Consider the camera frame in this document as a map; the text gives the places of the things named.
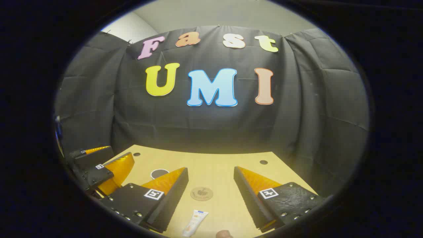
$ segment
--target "lotion tube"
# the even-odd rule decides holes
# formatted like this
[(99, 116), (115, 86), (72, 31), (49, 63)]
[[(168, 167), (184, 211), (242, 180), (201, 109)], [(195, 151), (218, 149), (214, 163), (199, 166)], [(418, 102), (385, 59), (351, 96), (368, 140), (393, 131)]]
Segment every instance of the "lotion tube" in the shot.
[(208, 212), (202, 212), (199, 210), (194, 210), (194, 214), (192, 215), (192, 218), (188, 225), (185, 227), (185, 229), (182, 231), (183, 237), (190, 237), (194, 234), (194, 232), (197, 230), (200, 223), (204, 220)]

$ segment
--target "black circular object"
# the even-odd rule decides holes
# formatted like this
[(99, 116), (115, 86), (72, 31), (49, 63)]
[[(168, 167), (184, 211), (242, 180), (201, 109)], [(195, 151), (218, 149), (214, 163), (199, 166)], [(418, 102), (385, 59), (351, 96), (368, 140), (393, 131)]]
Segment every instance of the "black circular object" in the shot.
[(157, 179), (158, 177), (168, 174), (169, 172), (165, 169), (156, 169), (151, 172), (151, 177)]

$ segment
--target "white ceiling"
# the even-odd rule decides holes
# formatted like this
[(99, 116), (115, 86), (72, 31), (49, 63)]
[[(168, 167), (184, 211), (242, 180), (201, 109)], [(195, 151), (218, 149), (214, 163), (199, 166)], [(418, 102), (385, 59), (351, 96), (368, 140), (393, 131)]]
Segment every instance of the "white ceiling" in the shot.
[(230, 25), (282, 36), (316, 28), (267, 0), (156, 0), (134, 11), (158, 33), (204, 25)]

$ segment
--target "letter m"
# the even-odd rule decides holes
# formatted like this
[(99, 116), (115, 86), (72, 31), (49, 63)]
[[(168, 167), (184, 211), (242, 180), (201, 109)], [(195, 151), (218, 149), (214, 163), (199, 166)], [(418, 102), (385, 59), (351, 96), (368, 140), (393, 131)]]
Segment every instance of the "letter m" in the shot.
[(234, 69), (221, 69), (213, 82), (210, 81), (206, 72), (194, 70), (188, 73), (191, 78), (191, 98), (187, 101), (188, 106), (200, 106), (203, 101), (200, 99), (200, 92), (207, 105), (213, 102), (214, 96), (219, 91), (216, 105), (221, 107), (233, 107), (238, 101), (233, 95), (233, 78), (236, 75)]

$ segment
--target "pink letter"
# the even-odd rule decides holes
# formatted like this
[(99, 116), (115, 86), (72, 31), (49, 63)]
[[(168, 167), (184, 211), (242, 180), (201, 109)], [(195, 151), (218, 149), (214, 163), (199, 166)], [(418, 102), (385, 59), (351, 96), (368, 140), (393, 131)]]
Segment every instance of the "pink letter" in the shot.
[(273, 72), (263, 68), (255, 68), (254, 72), (258, 75), (258, 96), (255, 98), (255, 102), (260, 105), (272, 104), (270, 78), (273, 76)]
[(164, 36), (160, 36), (154, 39), (146, 40), (143, 42), (143, 50), (141, 51), (140, 56), (138, 56), (138, 59), (148, 58), (152, 55), (150, 50), (155, 51), (157, 47), (159, 46), (158, 42), (163, 42), (165, 40)]

